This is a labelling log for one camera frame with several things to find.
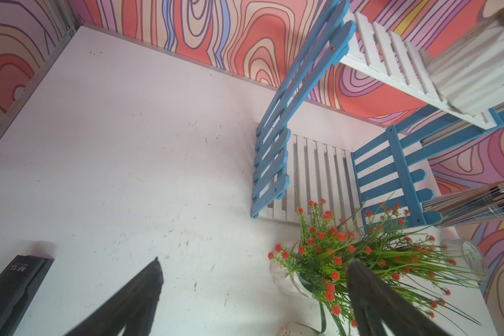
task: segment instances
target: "blue wooden shelf frame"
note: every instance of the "blue wooden shelf frame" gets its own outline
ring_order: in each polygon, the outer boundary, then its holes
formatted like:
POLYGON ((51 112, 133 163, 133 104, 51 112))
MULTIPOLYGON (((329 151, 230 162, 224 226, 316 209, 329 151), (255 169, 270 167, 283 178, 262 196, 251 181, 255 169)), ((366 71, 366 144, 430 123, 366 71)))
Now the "blue wooden shelf frame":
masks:
POLYGON ((257 218, 260 211, 274 199, 285 196, 289 185, 289 177, 286 174, 287 145, 291 138, 288 121, 327 69, 333 64, 338 64, 347 54, 349 40, 356 30, 356 23, 353 21, 343 24, 343 18, 348 10, 349 1, 347 0, 325 2, 258 125, 256 158, 254 159, 256 170, 253 176, 255 186, 252 191, 253 203, 250 210, 252 218, 257 218), (316 63, 327 43, 329 43, 329 49, 316 63), (276 182, 260 195, 275 176, 276 182))
MULTIPOLYGON (((286 173, 286 168, 288 164, 288 141, 291 138, 288 121, 319 82, 319 79, 323 77, 327 69, 333 64, 338 64, 342 57, 347 54, 349 40, 353 37, 356 30, 355 22, 348 21, 343 23, 343 18, 348 10, 348 0, 327 0, 325 2, 316 22, 308 32, 301 49, 289 67, 256 129, 256 157, 254 159, 256 169, 253 175, 255 185, 252 190, 253 203, 250 210, 252 218, 257 218, 259 212, 273 200, 281 199, 285 196, 285 192, 289 186, 289 176, 286 173), (321 51, 327 43, 329 43, 329 48, 320 57, 321 51), (262 190, 269 185, 275 176, 277 177, 276 182, 261 194, 262 190)), ((368 199, 387 193, 390 194, 397 189, 401 189, 403 196, 389 199, 385 206, 391 209, 394 208, 394 204, 396 203, 402 207, 407 206, 410 210, 410 216, 406 221, 407 227, 439 222, 442 219, 440 213, 423 212, 421 206, 421 202, 434 197, 433 191, 430 189, 416 190, 414 186, 415 183, 426 178, 426 173, 422 169, 410 172, 409 166, 504 127, 504 111, 498 113, 495 109, 490 109, 491 116, 497 123, 495 128, 482 130, 474 125, 468 126, 405 156, 403 154, 404 148, 436 134, 460 120, 457 117, 446 114, 412 132, 405 138, 399 138, 400 132, 429 117, 436 111, 437 108, 427 105, 400 123, 388 127, 383 134, 351 153, 356 175, 358 198, 360 205, 365 205, 362 209, 363 214, 367 211, 376 214, 384 211, 380 204, 368 204, 366 202, 368 199), (388 147, 366 160, 355 164, 356 159, 386 141, 389 144, 388 147), (394 160, 393 163, 358 178, 360 171, 390 156, 394 160), (376 186, 366 192, 360 192, 360 188, 363 185, 368 185, 394 172, 398 173, 398 178, 376 186)))
POLYGON ((494 132, 498 129, 504 127, 504 111, 498 113, 495 109, 490 109, 491 115, 497 122, 497 126, 490 130, 482 130, 481 128, 471 125, 462 130, 459 130, 449 136, 446 136, 440 140, 437 140, 422 149, 419 149, 409 155, 403 153, 403 149, 421 141, 424 138, 432 136, 439 131, 457 123, 460 119, 452 115, 443 115, 436 120, 424 125, 417 131, 412 132, 407 137, 400 139, 398 134, 403 130, 413 126, 414 124, 422 121, 424 118, 429 117, 431 114, 437 111, 437 108, 431 105, 427 105, 420 110, 416 111, 406 119, 402 120, 396 125, 388 127, 385 132, 379 135, 377 138, 371 140, 369 143, 363 145, 361 148, 357 149, 355 152, 351 153, 351 158, 354 165, 354 171, 356 176, 358 197, 361 205, 365 205, 362 209, 363 218, 365 218, 364 213, 370 211, 375 215, 384 213, 384 207, 389 207, 394 209, 394 204, 399 204, 401 207, 407 206, 410 211, 410 216, 407 217, 405 225, 407 227, 423 226, 423 225, 433 225, 437 224, 442 220, 442 215, 436 211, 424 212, 422 210, 421 203, 430 200, 434 197, 434 192, 430 189, 416 190, 414 184, 420 182, 426 178, 426 173, 422 169, 410 172, 409 166, 414 165, 422 160, 434 157, 435 155, 447 151, 451 148, 457 147, 461 144, 465 144, 468 141, 481 137, 483 135, 494 132), (376 154, 370 156, 366 160, 363 160, 359 164, 355 164, 355 160, 362 157, 365 153, 372 151, 377 146, 388 141, 389 146, 383 150, 377 152, 376 154), (364 169, 377 164, 385 158, 392 156, 394 162, 384 167, 364 175, 358 178, 358 173, 364 169), (376 186, 373 189, 367 190, 366 192, 360 192, 361 187, 372 183, 380 178, 390 175, 393 172, 398 173, 398 178, 383 183, 382 185, 376 186), (390 194, 391 192, 402 189, 403 196, 389 199, 385 202, 384 207, 380 204, 366 204, 368 199, 372 199, 385 194, 390 194))

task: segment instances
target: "white vase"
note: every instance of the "white vase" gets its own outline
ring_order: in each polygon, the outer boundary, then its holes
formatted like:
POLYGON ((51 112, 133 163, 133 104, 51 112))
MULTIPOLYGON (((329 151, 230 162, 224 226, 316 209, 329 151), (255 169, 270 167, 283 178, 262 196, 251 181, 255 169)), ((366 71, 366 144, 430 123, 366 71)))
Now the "white vase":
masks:
MULTIPOLYGON (((293 250, 297 248, 298 242, 293 245, 293 250)), ((276 262, 271 262, 271 267, 269 268, 272 281, 275 283, 282 293, 291 296, 304 296, 309 299, 314 299, 314 296, 310 291, 308 291, 302 285, 298 275, 296 273, 289 273, 286 275, 286 270, 280 267, 276 262)))
MULTIPOLYGON (((285 328, 288 329, 290 336, 325 336, 324 334, 318 335, 310 328, 302 326, 296 322, 289 322, 288 325, 285 326, 285 328)), ((282 328, 280 330, 280 332, 277 334, 277 336, 285 336, 284 335, 284 328, 282 328)))

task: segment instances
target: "white wall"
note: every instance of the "white wall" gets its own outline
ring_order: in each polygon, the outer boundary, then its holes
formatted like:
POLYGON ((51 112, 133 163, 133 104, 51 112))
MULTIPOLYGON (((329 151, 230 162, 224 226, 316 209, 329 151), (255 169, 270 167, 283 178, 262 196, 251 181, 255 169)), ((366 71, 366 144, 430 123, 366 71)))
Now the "white wall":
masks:
MULTIPOLYGON (((273 94, 81 28, 0 140, 0 272, 37 241, 56 259, 16 335, 66 333, 156 256, 153 335, 317 324, 317 306, 283 296, 268 270, 295 226, 249 217, 254 130, 273 94)), ((383 131, 308 103, 289 128, 348 150, 383 131)), ((459 299, 486 330, 468 333, 491 335, 471 293, 459 299)))

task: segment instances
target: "paintbrush bundle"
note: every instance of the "paintbrush bundle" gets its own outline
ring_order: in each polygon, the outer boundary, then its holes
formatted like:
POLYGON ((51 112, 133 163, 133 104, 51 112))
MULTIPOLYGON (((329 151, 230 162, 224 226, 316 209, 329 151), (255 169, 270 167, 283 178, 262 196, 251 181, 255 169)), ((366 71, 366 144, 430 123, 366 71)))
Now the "paintbrush bundle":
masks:
POLYGON ((439 196, 423 202, 422 208, 442 214, 439 227, 504 220, 504 180, 439 196))

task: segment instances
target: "black object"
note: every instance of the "black object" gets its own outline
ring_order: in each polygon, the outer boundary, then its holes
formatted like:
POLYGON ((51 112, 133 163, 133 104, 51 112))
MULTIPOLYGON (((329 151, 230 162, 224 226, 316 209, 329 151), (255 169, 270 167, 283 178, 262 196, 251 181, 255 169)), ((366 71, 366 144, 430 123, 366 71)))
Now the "black object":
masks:
POLYGON ((18 255, 0 274, 0 336, 15 332, 54 260, 18 255))
POLYGON ((66 336, 147 336, 151 331, 162 284, 161 264, 150 262, 66 336))
POLYGON ((381 321, 396 336, 449 336, 358 260, 347 269, 347 288, 360 336, 386 336, 381 321))

